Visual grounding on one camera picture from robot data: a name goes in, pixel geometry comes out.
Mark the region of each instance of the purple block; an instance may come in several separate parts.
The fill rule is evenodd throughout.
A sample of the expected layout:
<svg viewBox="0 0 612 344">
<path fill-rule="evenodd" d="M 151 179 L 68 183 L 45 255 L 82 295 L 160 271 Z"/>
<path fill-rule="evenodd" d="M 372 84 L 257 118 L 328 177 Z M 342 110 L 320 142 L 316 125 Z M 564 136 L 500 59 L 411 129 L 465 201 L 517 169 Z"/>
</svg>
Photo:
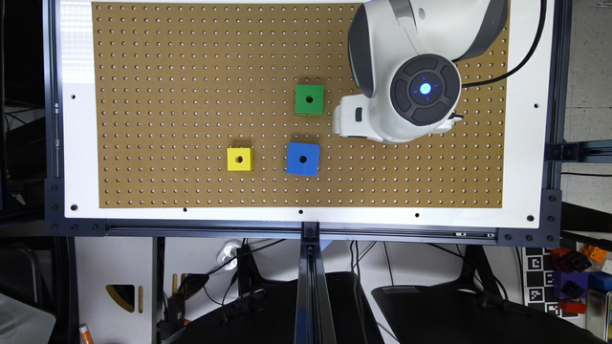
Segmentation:
<svg viewBox="0 0 612 344">
<path fill-rule="evenodd" d="M 561 288 L 565 286 L 567 281 L 572 281 L 584 289 L 584 293 L 580 298 L 586 297 L 586 291 L 589 289 L 589 274 L 587 272 L 563 272 L 555 271 L 555 296 L 561 299 L 571 299 L 569 295 L 566 295 L 561 291 Z"/>
</svg>

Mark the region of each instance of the green cube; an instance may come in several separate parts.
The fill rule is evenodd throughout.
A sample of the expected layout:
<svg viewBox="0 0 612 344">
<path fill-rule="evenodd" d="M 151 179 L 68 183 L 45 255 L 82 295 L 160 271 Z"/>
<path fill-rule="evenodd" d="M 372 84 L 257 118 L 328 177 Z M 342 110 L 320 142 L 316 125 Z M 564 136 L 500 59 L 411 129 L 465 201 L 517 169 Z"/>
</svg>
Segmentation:
<svg viewBox="0 0 612 344">
<path fill-rule="evenodd" d="M 322 85 L 297 85 L 295 88 L 296 115 L 323 115 Z"/>
</svg>

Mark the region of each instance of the white surface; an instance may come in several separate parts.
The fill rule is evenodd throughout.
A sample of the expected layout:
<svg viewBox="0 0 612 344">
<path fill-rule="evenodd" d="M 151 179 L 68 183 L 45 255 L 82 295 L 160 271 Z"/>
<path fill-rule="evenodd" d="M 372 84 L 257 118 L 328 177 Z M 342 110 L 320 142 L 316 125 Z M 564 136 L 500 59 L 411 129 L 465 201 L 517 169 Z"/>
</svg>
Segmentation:
<svg viewBox="0 0 612 344">
<path fill-rule="evenodd" d="M 64 115 L 66 217 L 137 219 L 219 219 L 320 221 L 437 226 L 537 227 L 550 70 L 553 0 L 539 48 L 508 80 L 503 208 L 118 208 L 98 205 L 98 143 L 91 2 L 60 0 L 60 50 Z M 509 67 L 523 58 L 536 31 L 538 3 L 514 0 L 511 6 Z M 70 205 L 78 210 L 71 211 Z M 534 215 L 535 221 L 526 217 Z"/>
<path fill-rule="evenodd" d="M 207 272 L 215 266 L 216 252 L 228 239 L 201 238 L 166 238 L 164 291 L 172 293 L 172 274 L 190 272 Z M 251 248 L 261 247 L 272 241 L 251 244 Z M 350 270 L 350 253 L 348 241 L 334 241 L 323 250 L 323 264 L 326 272 Z M 360 256 L 370 242 L 360 242 Z M 455 245 L 443 246 L 456 252 Z M 396 285 L 430 286 L 456 279 L 461 271 L 461 260 L 455 256 L 422 244 L 387 243 L 389 259 Z M 521 302 L 520 278 L 517 260 L 513 247 L 485 247 L 493 273 L 508 290 L 510 300 Z M 255 262 L 262 276 L 271 280 L 290 281 L 297 278 L 299 241 L 287 240 L 276 246 L 266 248 L 254 254 Z M 377 243 L 361 259 L 361 285 L 367 296 L 370 308 L 377 321 L 389 329 L 381 310 L 371 291 L 378 287 L 391 285 L 384 255 L 383 243 Z M 234 271 L 214 274 L 207 283 L 210 296 L 221 301 Z M 229 290 L 226 304 L 233 301 L 237 288 Z M 186 319 L 194 320 L 218 308 L 208 300 L 203 291 L 198 292 L 186 301 Z M 387 333 L 381 331 L 385 343 L 396 343 Z"/>
<path fill-rule="evenodd" d="M 75 238 L 78 317 L 97 344 L 151 344 L 156 335 L 156 238 Z M 133 285 L 134 312 L 120 307 L 107 285 Z M 142 286 L 142 313 L 138 289 Z"/>
</svg>

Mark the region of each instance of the blue light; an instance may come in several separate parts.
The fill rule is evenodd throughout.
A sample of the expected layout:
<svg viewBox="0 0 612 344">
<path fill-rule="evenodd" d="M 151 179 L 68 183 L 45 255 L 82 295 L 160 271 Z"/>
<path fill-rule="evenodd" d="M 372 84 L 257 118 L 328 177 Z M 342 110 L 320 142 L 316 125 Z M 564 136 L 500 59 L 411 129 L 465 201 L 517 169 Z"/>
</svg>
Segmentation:
<svg viewBox="0 0 612 344">
<path fill-rule="evenodd" d="M 431 85 L 429 85 L 428 83 L 424 83 L 423 85 L 421 85 L 421 88 L 419 88 L 419 91 L 421 91 L 421 94 L 423 95 L 428 95 L 429 92 L 431 92 Z"/>
</svg>

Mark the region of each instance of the yellow cube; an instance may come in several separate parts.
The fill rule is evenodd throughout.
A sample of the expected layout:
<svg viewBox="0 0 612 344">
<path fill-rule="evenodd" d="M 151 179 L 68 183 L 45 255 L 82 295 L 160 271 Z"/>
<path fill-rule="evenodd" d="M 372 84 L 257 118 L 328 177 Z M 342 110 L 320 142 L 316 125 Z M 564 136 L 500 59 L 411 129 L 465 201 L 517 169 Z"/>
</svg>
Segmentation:
<svg viewBox="0 0 612 344">
<path fill-rule="evenodd" d="M 252 171 L 252 148 L 228 148 L 228 171 Z"/>
</svg>

